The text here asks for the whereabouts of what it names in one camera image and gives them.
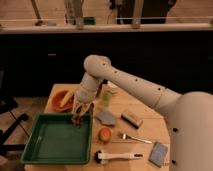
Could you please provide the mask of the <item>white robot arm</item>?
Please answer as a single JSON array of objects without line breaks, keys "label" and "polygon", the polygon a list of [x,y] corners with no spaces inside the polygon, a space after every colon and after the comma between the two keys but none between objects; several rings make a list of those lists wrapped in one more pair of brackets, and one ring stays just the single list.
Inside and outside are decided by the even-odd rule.
[{"label": "white robot arm", "polygon": [[74,92],[72,113],[79,120],[108,80],[154,109],[167,120],[170,133],[169,171],[213,171],[213,94],[177,93],[114,68],[109,58],[89,55]]}]

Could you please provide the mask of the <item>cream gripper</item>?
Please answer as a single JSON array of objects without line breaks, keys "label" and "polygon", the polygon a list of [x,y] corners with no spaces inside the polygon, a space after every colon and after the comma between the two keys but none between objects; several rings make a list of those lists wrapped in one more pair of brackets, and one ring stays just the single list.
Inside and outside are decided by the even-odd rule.
[{"label": "cream gripper", "polygon": [[82,117],[90,108],[91,103],[81,102],[78,99],[74,99],[72,114],[74,117]]}]

